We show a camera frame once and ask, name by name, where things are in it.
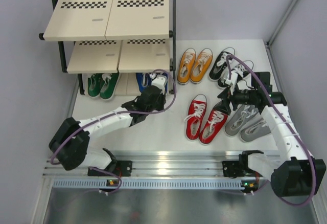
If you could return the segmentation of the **blue canvas sneaker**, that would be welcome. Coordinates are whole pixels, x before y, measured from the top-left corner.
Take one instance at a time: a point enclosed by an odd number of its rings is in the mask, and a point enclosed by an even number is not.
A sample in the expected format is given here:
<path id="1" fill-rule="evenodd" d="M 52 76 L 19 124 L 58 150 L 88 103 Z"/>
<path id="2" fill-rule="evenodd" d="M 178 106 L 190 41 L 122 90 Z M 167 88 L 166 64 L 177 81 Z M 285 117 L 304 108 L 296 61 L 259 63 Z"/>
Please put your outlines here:
<path id="1" fill-rule="evenodd" d="M 135 73 L 135 77 L 141 93 L 152 83 L 151 73 Z"/>
<path id="2" fill-rule="evenodd" d="M 151 85 L 161 89 L 162 94 L 166 94 L 168 91 L 168 74 L 165 72 L 158 72 L 154 75 Z"/>

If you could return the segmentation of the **green canvas sneaker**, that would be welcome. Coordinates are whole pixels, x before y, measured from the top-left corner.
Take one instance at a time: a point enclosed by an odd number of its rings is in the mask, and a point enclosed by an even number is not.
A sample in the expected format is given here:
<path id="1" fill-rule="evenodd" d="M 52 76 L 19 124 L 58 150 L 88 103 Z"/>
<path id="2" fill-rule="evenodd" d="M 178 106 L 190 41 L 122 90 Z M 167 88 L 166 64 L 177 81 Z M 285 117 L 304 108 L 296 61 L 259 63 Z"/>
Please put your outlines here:
<path id="1" fill-rule="evenodd" d="M 103 100 L 110 100 L 114 93 L 120 78 L 120 73 L 102 74 L 103 85 L 100 90 L 100 97 Z"/>
<path id="2" fill-rule="evenodd" d="M 100 94 L 102 74 L 95 73 L 87 76 L 87 93 L 90 97 L 97 97 Z"/>

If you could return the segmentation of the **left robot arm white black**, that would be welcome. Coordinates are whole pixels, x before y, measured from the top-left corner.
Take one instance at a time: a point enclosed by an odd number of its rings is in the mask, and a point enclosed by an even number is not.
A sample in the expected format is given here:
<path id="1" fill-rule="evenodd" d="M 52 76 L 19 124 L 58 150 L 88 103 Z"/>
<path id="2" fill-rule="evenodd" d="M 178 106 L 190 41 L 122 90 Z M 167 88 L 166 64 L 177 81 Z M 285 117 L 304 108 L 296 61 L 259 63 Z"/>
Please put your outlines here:
<path id="1" fill-rule="evenodd" d="M 147 87 L 139 96 L 101 116 L 77 121 L 65 119 L 52 140 L 49 149 L 66 171 L 78 167 L 99 169 L 104 175 L 113 175 L 117 159 L 109 149 L 96 149 L 93 143 L 100 137 L 145 120 L 149 114 L 164 110 L 166 96 L 156 86 Z"/>

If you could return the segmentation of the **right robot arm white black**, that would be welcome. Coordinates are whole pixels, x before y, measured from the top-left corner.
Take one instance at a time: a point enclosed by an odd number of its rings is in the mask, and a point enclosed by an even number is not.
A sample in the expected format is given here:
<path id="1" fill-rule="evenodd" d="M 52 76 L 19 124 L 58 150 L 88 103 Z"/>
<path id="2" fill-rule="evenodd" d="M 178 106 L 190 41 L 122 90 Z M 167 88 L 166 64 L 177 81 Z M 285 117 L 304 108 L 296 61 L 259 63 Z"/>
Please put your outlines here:
<path id="1" fill-rule="evenodd" d="M 326 172 L 326 164 L 303 148 L 284 95 L 272 90 L 270 73 L 252 73 L 253 89 L 239 89 L 235 72 L 228 75 L 225 82 L 227 88 L 218 96 L 221 104 L 214 109 L 229 115 L 239 105 L 257 108 L 270 129 L 281 161 L 270 160 L 260 150 L 243 151 L 239 154 L 239 171 L 246 176 L 259 173 L 270 181 L 278 197 L 315 195 Z"/>

